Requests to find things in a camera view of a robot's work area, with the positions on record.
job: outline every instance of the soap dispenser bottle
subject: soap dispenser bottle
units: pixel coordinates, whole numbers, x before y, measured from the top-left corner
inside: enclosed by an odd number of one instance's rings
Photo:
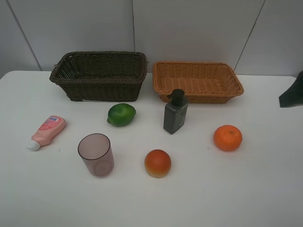
[[[165,106],[163,128],[170,134],[174,134],[184,125],[188,99],[185,98],[184,91],[181,89],[173,90],[168,98],[171,98],[171,102]]]

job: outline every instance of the translucent purple cup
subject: translucent purple cup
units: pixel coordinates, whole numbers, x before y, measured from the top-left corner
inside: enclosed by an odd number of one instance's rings
[[[78,153],[94,176],[104,176],[114,168],[113,152],[106,135],[94,133],[84,137],[78,145]]]

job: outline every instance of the green lime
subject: green lime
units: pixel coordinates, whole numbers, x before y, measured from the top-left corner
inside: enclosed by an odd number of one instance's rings
[[[129,104],[119,103],[108,111],[107,122],[113,126],[128,125],[136,115],[136,110]]]

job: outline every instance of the white wall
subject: white wall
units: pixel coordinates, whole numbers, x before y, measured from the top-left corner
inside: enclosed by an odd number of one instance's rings
[[[303,1],[267,0],[236,73],[297,75],[303,70]]]
[[[0,78],[12,70],[39,70],[5,0],[0,0]]]
[[[73,51],[134,51],[131,0],[9,0],[43,70]]]
[[[133,0],[135,49],[155,61],[235,67],[264,0]]]

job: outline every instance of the pink lotion bottle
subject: pink lotion bottle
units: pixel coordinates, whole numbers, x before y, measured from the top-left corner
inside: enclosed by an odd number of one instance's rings
[[[62,117],[50,116],[32,136],[32,140],[27,145],[29,150],[38,150],[41,146],[51,143],[52,138],[57,135],[66,125]]]

